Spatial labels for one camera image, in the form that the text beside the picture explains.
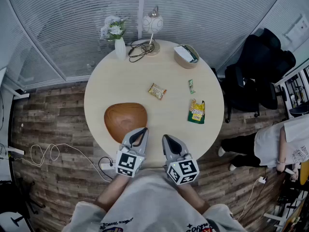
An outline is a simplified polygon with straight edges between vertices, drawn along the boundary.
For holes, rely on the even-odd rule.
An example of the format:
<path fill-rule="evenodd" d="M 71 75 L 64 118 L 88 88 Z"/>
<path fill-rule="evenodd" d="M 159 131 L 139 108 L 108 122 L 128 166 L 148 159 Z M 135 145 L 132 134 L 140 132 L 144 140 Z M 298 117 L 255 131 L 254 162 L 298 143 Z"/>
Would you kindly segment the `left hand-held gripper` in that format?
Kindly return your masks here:
<path fill-rule="evenodd" d="M 116 173 L 134 177 L 145 160 L 149 130 L 147 127 L 128 132 L 116 154 Z"/>

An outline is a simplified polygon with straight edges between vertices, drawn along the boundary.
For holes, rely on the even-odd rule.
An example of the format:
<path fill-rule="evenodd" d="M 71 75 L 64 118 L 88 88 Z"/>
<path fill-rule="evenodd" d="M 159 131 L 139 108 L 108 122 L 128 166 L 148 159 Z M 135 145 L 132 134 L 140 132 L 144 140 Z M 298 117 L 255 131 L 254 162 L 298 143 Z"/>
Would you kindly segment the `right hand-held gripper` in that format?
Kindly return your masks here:
<path fill-rule="evenodd" d="M 176 184 L 182 185 L 195 181 L 199 175 L 197 161 L 188 153 L 183 141 L 175 136 L 164 134 L 162 147 L 167 159 L 167 175 Z"/>

